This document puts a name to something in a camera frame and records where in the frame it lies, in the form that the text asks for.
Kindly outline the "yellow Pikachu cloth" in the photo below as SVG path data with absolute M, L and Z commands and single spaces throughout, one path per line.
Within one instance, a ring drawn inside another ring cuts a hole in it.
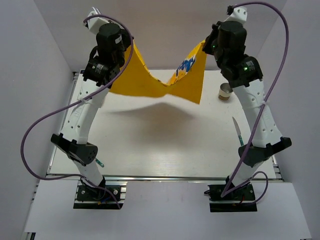
M 199 104 L 202 97 L 207 54 L 203 51 L 205 41 L 201 41 L 182 61 L 166 82 L 160 81 L 149 71 L 140 51 L 134 45 L 125 52 L 129 61 L 124 72 L 112 84 L 114 94 L 132 97 L 160 98 L 167 94 Z

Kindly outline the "metal cup with paper sleeve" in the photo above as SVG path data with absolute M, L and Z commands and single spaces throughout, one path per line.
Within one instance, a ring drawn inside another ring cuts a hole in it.
M 222 83 L 219 87 L 218 91 L 218 99 L 220 101 L 228 101 L 233 93 L 233 89 L 231 88 L 229 83 Z

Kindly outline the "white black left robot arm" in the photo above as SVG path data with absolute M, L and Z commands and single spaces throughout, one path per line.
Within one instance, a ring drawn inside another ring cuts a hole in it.
M 127 46 L 123 42 L 125 30 L 116 23 L 106 23 L 96 34 L 97 45 L 92 49 L 82 74 L 83 80 L 77 99 L 80 101 L 59 134 L 53 134 L 55 144 L 77 166 L 80 174 L 90 184 L 88 193 L 99 200 L 105 196 L 106 187 L 98 170 L 98 147 L 88 142 L 90 128 L 110 90 L 107 85 L 125 64 Z

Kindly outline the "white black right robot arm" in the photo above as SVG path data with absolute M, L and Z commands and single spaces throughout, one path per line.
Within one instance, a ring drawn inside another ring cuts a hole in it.
M 240 161 L 226 179 L 222 195 L 236 200 L 259 166 L 292 145 L 284 137 L 267 105 L 263 73 L 258 60 L 245 54 L 247 31 L 237 21 L 219 21 L 205 39 L 203 52 L 212 55 L 244 111 L 250 129 L 248 143 L 238 149 Z

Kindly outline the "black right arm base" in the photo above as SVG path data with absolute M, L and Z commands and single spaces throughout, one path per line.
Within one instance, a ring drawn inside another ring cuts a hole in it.
M 224 189 L 223 184 L 208 185 L 204 195 L 209 198 L 209 208 L 211 213 L 242 213 L 257 212 L 257 204 L 252 184 L 239 188 L 224 197 L 221 193 Z

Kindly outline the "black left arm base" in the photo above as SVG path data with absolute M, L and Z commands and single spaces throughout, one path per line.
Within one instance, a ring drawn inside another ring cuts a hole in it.
M 107 181 L 105 190 L 86 185 L 83 180 L 78 181 L 73 208 L 78 210 L 120 210 L 124 204 L 127 184 L 125 182 Z

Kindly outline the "teal handled cutlery piece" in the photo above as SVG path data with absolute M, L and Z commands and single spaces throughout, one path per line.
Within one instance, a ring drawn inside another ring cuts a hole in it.
M 105 167 L 105 165 L 104 165 L 100 160 L 98 160 L 97 158 L 95 159 L 95 162 L 96 162 L 100 167 L 102 167 L 102 168 Z

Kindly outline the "aluminium table frame rail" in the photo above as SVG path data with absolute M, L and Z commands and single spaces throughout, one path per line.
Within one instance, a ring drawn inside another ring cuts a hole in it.
M 109 93 L 90 128 L 98 169 L 106 178 L 224 180 L 239 161 L 240 137 L 250 136 L 235 95 L 218 98 L 224 78 L 204 74 L 199 104 L 180 97 Z

